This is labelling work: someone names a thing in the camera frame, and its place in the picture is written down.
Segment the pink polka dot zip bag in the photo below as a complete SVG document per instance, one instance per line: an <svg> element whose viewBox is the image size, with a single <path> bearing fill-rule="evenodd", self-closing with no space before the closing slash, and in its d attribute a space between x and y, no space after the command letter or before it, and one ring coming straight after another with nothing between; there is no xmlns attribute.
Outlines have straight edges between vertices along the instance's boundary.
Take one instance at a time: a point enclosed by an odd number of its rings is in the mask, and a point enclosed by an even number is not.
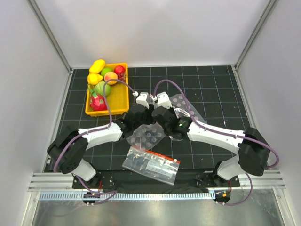
<svg viewBox="0 0 301 226"><path fill-rule="evenodd" d="M177 119L182 116L189 116L182 94L173 95L170 97L170 101ZM163 128L159 124L155 123L151 125L141 125L131 136L126 138L126 141L131 146L136 146L137 148L140 148L140 150L146 151L151 150L164 137L166 137L166 134L164 133Z"/></svg>

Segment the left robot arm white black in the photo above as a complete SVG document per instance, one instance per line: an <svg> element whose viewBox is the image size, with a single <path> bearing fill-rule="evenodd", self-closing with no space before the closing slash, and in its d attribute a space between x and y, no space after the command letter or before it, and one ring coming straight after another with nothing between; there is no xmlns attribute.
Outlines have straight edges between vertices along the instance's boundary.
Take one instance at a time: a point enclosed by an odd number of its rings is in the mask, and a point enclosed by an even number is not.
<svg viewBox="0 0 301 226"><path fill-rule="evenodd" d="M135 104L127 113L103 127L75 129L67 126L47 149L48 155L56 163L54 170L80 177L88 188L97 187L100 182L99 174L83 159L85 151L94 146L126 139L139 126L153 124L153 110L153 104L149 107Z"/></svg>

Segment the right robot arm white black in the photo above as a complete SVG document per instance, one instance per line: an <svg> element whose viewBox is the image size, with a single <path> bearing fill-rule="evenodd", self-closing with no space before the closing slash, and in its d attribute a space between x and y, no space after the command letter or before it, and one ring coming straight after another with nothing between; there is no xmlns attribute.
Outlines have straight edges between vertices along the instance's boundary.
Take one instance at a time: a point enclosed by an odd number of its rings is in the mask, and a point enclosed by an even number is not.
<svg viewBox="0 0 301 226"><path fill-rule="evenodd" d="M191 117L177 118L174 109L157 107L152 118L175 140L203 142L234 153L234 157L216 164L211 175L204 180L210 186L225 186L233 177L248 173L262 176L267 168L270 150L260 132L223 129L202 123Z"/></svg>

